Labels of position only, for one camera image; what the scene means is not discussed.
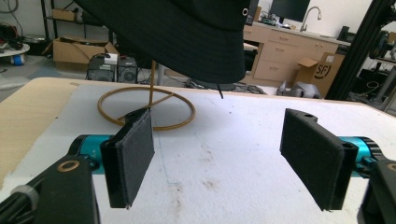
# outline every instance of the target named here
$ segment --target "cabinet drawer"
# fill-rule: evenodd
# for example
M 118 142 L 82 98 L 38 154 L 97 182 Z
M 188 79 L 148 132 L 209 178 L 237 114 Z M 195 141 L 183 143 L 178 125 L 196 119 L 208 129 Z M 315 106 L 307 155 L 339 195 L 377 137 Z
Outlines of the cabinet drawer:
M 297 72 L 293 66 L 285 63 L 260 61 L 257 65 L 254 78 L 293 82 L 297 76 Z
M 300 42 L 294 61 L 298 62 L 301 58 L 307 57 L 319 61 L 325 52 L 335 53 L 338 44 L 321 41 L 312 38 L 304 38 Z
M 269 34 L 268 40 L 274 41 L 277 43 L 289 44 L 289 45 L 299 45 L 300 44 L 300 36 L 292 35 L 289 33 L 272 30 L 271 34 Z
M 262 48 L 260 60 L 275 63 L 291 63 L 293 62 L 296 51 L 296 46 L 268 41 Z
M 244 28 L 244 39 L 263 43 L 270 34 L 271 29 L 260 27 L 258 25 L 247 26 Z

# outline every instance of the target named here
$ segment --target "white wall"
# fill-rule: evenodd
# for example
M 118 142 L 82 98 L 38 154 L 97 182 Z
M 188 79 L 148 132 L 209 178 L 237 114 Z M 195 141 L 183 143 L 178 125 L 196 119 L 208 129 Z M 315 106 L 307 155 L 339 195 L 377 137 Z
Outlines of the white wall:
M 311 0 L 309 7 L 319 7 L 322 13 L 322 20 L 318 21 L 318 12 L 314 9 L 307 18 L 308 32 L 318 33 L 321 35 L 338 36 L 343 26 L 349 26 L 349 31 L 357 32 L 361 21 L 370 6 L 372 0 Z M 56 7 L 65 7 L 69 1 L 55 1 Z M 272 0 L 260 0 L 259 6 L 262 10 L 268 11 Z M 50 0 L 46 0 L 46 9 L 50 11 Z M 0 10 L 7 10 L 4 1 L 0 1 Z M 44 22 L 42 19 L 41 5 L 39 0 L 20 0 L 20 8 L 15 12 L 15 16 L 23 27 L 24 34 L 44 34 Z M 0 14 L 0 21 L 7 22 L 12 25 L 17 23 L 10 14 Z M 297 21 L 285 22 L 301 27 L 301 23 Z M 74 23 L 59 22 L 58 25 L 60 35 L 83 35 L 83 27 Z M 87 26 L 88 37 L 106 38 L 106 29 L 101 27 Z M 396 22 L 385 27 L 390 31 L 396 32 Z
M 308 8 L 319 7 L 322 19 L 318 21 L 318 11 L 311 10 L 306 24 L 307 31 L 321 35 L 337 37 L 343 26 L 349 27 L 349 32 L 356 33 L 372 0 L 311 0 Z M 262 11 L 268 11 L 272 0 L 261 0 Z M 285 20 L 288 24 L 300 29 L 302 23 Z
M 11 7 L 15 5 L 15 0 L 9 0 L 11 3 Z M 19 9 L 14 13 L 18 21 L 20 22 L 23 34 L 31 34 L 31 35 L 45 35 L 44 30 L 44 21 L 41 10 L 41 1 L 40 0 L 20 0 Z M 45 0 L 46 10 L 48 15 L 50 15 L 50 0 Z M 55 1 L 55 7 L 63 8 L 67 6 L 71 1 Z M 68 9 L 73 9 L 78 7 L 76 4 L 73 4 Z M 4 1 L 0 1 L 0 10 L 6 11 L 7 5 Z M 0 22 L 6 22 L 11 25 L 17 26 L 17 22 L 12 17 L 11 14 L 0 14 Z M 51 26 L 51 21 L 49 22 L 49 37 L 53 38 L 53 28 Z M 96 26 L 86 26 L 87 27 L 87 38 L 95 38 L 95 39 L 107 39 L 107 29 Z M 58 36 L 62 35 L 75 35 L 75 36 L 83 36 L 84 28 L 82 25 L 77 25 L 72 22 L 63 22 L 58 21 Z

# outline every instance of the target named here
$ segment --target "desk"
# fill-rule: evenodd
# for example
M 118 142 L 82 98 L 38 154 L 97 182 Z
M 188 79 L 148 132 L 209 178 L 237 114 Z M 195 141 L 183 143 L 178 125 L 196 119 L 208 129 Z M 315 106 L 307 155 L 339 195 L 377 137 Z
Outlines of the desk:
M 55 140 L 60 133 L 102 131 L 95 130 L 96 124 L 78 129 L 53 129 L 53 124 L 64 119 L 63 109 L 82 89 L 125 86 L 129 85 L 38 78 L 22 87 L 0 104 L 1 175 L 14 170 L 35 141 L 37 147 L 48 127 Z M 344 209 L 321 212 L 280 155 L 286 107 L 317 116 L 318 123 L 335 135 L 371 137 L 396 160 L 396 119 L 367 105 L 232 92 L 224 92 L 221 100 L 216 91 L 163 88 L 187 97 L 197 116 L 181 129 L 154 133 L 155 155 L 130 211 L 109 209 L 104 177 L 94 176 L 102 223 L 357 223 L 368 181 L 352 178 Z M 77 100 L 95 105 L 89 94 L 85 96 Z M 86 108 L 72 109 L 80 114 L 70 120 L 72 125 L 97 116 L 94 108 L 89 115 Z M 53 144 L 51 152 L 62 155 L 67 150 Z M 34 170 L 46 162 L 51 161 L 37 157 L 25 168 Z
M 323 53 L 335 53 L 338 45 L 350 43 L 309 32 L 279 28 L 260 22 L 245 26 L 244 39 L 259 43 L 251 75 L 242 82 L 279 87 L 284 81 L 291 86 L 300 69 L 298 61 L 307 57 L 320 61 Z

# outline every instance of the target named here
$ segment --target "gray floor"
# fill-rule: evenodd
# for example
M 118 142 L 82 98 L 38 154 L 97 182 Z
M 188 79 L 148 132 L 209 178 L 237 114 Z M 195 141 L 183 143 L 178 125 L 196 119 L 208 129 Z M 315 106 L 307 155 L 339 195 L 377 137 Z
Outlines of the gray floor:
M 26 83 L 29 80 L 38 77 L 58 77 L 58 78 L 73 78 L 85 79 L 84 72 L 69 72 L 56 69 L 55 63 L 52 59 L 47 59 L 42 56 L 28 55 L 25 58 L 26 62 L 22 66 L 14 66 L 9 59 L 3 58 L 0 61 L 0 78 L 10 80 L 11 85 L 5 88 L 0 87 L 0 102 L 8 98 L 9 95 L 17 91 L 23 86 L 23 81 Z M 139 73 L 139 81 L 147 80 L 150 76 L 150 71 L 142 69 Z M 12 84 L 12 81 L 17 81 L 19 84 Z M 183 87 L 187 81 L 186 77 L 165 77 L 163 79 L 164 86 Z

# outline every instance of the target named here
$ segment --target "cardboard box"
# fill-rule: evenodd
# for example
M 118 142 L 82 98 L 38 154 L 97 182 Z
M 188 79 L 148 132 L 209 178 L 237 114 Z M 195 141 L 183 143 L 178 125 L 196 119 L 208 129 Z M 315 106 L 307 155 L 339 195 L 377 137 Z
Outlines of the cardboard box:
M 90 59 L 100 53 L 119 55 L 116 48 L 109 42 L 72 36 L 53 40 L 46 51 L 50 49 L 53 50 L 53 61 L 56 67 L 68 71 L 87 71 Z
M 393 41 L 396 41 L 396 33 L 389 32 L 388 42 L 392 43 Z
M 333 53 L 323 53 L 319 62 L 309 58 L 302 58 L 298 62 L 301 67 L 294 84 L 298 81 L 314 84 L 317 86 L 320 96 L 324 98 L 343 60 L 344 55 Z
M 64 21 L 76 21 L 77 13 L 69 10 L 63 10 L 59 8 L 54 8 L 52 10 L 53 19 L 64 20 Z
M 262 14 L 262 8 L 261 7 L 257 7 L 256 8 L 256 13 L 254 14 L 254 21 L 259 21 L 260 19 L 260 15 Z

